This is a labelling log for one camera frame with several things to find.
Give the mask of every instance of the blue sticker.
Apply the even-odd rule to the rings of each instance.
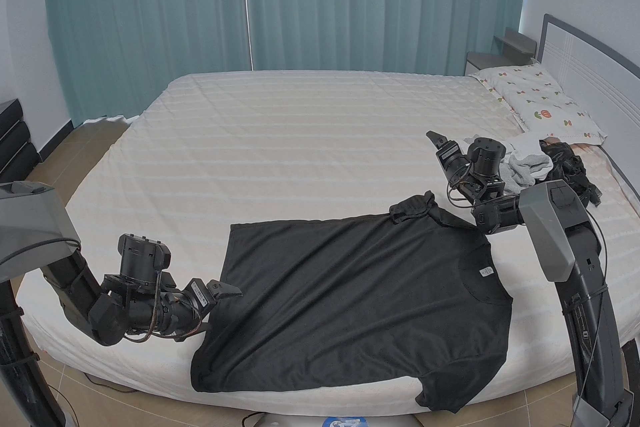
[[[369,427],[369,424],[362,416],[329,416],[322,427]]]

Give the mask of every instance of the white headboard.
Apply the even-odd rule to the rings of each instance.
[[[602,149],[638,195],[640,68],[551,15],[545,15],[538,60],[607,133]]]

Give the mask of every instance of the pillowcase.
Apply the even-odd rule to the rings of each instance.
[[[511,110],[526,132],[569,144],[602,144],[607,136],[540,64],[487,68],[471,75]]]

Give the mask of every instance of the bed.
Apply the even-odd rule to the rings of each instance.
[[[554,30],[546,31],[542,58],[550,71],[562,74],[571,51],[556,52],[561,57],[554,60],[553,45],[567,49],[564,35]],[[571,80],[561,83],[571,89]],[[616,139],[618,128],[598,119],[597,106],[586,105]],[[188,75],[174,80],[132,123],[79,186],[67,210],[97,277],[117,271],[118,237],[133,232],[167,244],[173,254],[169,270],[179,287],[191,277],[220,277],[231,223],[382,213],[428,189],[442,207],[472,220],[445,199],[446,182],[424,135],[429,129],[458,140],[473,134],[504,139],[522,132],[509,111],[471,77],[363,71]],[[640,332],[640,204],[632,189],[637,182],[627,176],[627,183],[622,175],[628,158],[616,148],[612,145],[609,155],[620,169],[597,146],[576,152],[603,192],[602,205],[590,211],[607,238],[609,288],[625,343]],[[573,369],[554,285],[546,281],[526,229],[490,241],[502,283],[514,298],[513,317],[507,361],[474,402]],[[203,335],[180,344],[151,339],[142,345],[98,346],[67,322],[56,295],[36,272],[25,277],[17,301],[36,343],[54,358],[149,393],[279,414],[427,410],[416,404],[422,388],[410,377],[292,392],[198,393],[191,387],[189,366]]]

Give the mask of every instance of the tile floor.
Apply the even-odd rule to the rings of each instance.
[[[87,173],[127,129],[120,121],[102,120],[76,128],[45,162],[29,176],[30,180],[54,186],[66,204]],[[20,280],[13,281],[17,291]],[[244,410],[204,406],[157,397],[143,392],[123,394],[90,383],[84,374],[40,353],[40,368],[56,398],[68,409],[64,395],[73,404],[81,427],[240,427]],[[416,415],[425,427],[552,427],[569,425],[575,377],[567,375],[507,397],[448,412]],[[18,408],[0,382],[2,425],[26,427]]]

